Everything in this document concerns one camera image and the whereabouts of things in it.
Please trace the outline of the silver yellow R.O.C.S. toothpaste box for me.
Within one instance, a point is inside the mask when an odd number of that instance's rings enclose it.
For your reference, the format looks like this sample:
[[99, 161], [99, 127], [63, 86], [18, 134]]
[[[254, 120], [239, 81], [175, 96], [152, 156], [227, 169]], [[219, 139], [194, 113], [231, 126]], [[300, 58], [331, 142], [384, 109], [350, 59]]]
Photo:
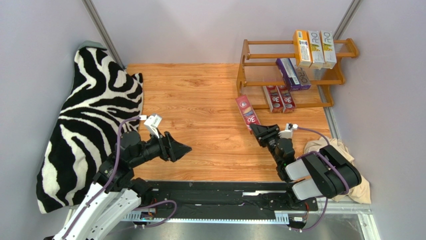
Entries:
[[308, 30], [308, 42], [311, 55], [311, 69], [321, 69], [325, 63], [322, 42], [318, 31]]

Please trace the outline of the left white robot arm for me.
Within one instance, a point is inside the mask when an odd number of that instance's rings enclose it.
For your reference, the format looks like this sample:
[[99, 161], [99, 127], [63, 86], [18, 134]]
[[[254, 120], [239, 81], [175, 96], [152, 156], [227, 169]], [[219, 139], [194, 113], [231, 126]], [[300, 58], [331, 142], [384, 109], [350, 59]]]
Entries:
[[176, 162], [192, 151], [166, 131], [141, 140], [136, 131], [123, 133], [115, 151], [101, 164], [69, 222], [50, 240], [103, 240], [125, 215], [138, 207], [154, 208], [153, 187], [135, 178], [134, 168], [155, 158]]

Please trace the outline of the zebra pattern cushion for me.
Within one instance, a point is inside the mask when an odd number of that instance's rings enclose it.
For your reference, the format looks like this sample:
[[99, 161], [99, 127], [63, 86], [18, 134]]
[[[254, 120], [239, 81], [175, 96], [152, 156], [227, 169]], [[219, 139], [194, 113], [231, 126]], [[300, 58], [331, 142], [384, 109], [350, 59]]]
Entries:
[[136, 131], [144, 104], [141, 73], [129, 74], [99, 43], [84, 42], [73, 60], [73, 83], [36, 177], [39, 211], [79, 205], [118, 132]]

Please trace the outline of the red 3D toothpaste box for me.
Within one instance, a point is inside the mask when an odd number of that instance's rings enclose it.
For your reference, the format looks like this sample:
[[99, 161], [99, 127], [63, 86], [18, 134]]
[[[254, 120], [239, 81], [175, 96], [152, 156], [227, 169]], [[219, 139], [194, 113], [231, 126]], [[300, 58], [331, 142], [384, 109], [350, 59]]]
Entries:
[[279, 94], [281, 96], [281, 99], [284, 105], [283, 113], [294, 112], [297, 107], [290, 91], [287, 89], [285, 85], [279, 85], [277, 86], [277, 89], [279, 90]]
[[266, 101], [269, 106], [271, 113], [282, 113], [284, 110], [284, 104], [281, 100], [277, 87], [274, 85], [264, 85], [262, 87]]

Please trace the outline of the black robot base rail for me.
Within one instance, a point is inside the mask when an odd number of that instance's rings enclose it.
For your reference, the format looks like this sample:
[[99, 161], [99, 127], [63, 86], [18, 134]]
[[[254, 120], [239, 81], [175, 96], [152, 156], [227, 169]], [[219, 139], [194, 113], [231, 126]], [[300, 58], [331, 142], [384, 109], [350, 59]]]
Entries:
[[290, 195], [291, 183], [150, 181], [153, 186], [144, 205], [124, 221], [137, 225], [170, 223], [224, 223], [297, 225], [303, 228], [306, 214], [318, 211], [315, 198], [298, 200]]

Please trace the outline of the orange white R.O.C.S. toothpaste box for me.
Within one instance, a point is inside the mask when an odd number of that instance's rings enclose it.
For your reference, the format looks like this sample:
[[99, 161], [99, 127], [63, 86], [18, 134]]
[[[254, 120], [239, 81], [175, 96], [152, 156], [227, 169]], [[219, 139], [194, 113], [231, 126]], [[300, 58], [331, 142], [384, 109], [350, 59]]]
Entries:
[[323, 50], [323, 68], [333, 69], [337, 63], [333, 34], [330, 31], [321, 30], [320, 39]]

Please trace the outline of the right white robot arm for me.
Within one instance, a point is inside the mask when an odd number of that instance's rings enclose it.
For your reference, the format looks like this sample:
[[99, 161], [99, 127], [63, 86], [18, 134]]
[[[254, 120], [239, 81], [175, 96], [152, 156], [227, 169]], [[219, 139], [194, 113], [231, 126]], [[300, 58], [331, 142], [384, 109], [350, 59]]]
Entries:
[[362, 183], [362, 176], [331, 143], [297, 157], [293, 146], [293, 132], [301, 129], [287, 123], [278, 125], [249, 125], [258, 144], [266, 148], [276, 164], [279, 178], [290, 184], [286, 189], [296, 203], [316, 197], [332, 199]]

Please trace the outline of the small red toothpaste box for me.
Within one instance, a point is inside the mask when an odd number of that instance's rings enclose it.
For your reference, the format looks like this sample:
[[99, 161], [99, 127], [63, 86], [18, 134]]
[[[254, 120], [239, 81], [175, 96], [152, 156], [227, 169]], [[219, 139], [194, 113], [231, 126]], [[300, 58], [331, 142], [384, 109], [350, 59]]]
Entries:
[[252, 134], [253, 130], [250, 127], [250, 124], [261, 124], [252, 104], [245, 94], [237, 97], [235, 101], [247, 129], [249, 130], [250, 134]]

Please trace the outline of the orange wooden shelf rack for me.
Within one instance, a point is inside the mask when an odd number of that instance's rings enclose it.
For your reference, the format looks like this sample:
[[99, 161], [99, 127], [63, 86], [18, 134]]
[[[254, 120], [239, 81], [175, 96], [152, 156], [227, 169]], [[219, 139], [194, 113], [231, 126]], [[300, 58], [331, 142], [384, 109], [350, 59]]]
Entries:
[[[346, 78], [341, 68], [343, 59], [355, 59], [360, 51], [351, 38], [335, 40], [337, 64], [332, 69], [306, 69], [311, 82], [308, 90], [292, 92], [297, 108], [328, 108], [335, 104], [331, 93], [333, 85], [343, 85]], [[262, 87], [283, 85], [283, 75], [276, 59], [295, 60], [292, 40], [247, 40], [242, 44], [238, 74], [237, 95], [248, 95], [255, 109], [268, 109]]]

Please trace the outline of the purple white R.O.C.S. toothpaste box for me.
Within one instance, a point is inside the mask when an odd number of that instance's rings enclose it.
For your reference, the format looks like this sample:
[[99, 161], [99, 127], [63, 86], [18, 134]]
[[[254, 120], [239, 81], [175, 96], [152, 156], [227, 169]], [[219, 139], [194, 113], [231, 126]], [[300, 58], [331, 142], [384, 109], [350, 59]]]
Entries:
[[304, 91], [304, 90], [309, 90], [312, 86], [311, 81], [309, 80], [308, 74], [305, 71], [304, 68], [301, 67], [297, 67], [295, 64], [293, 64], [294, 60], [290, 61], [291, 64], [293, 65], [294, 71], [297, 75], [297, 79], [299, 82], [299, 88], [294, 91]]

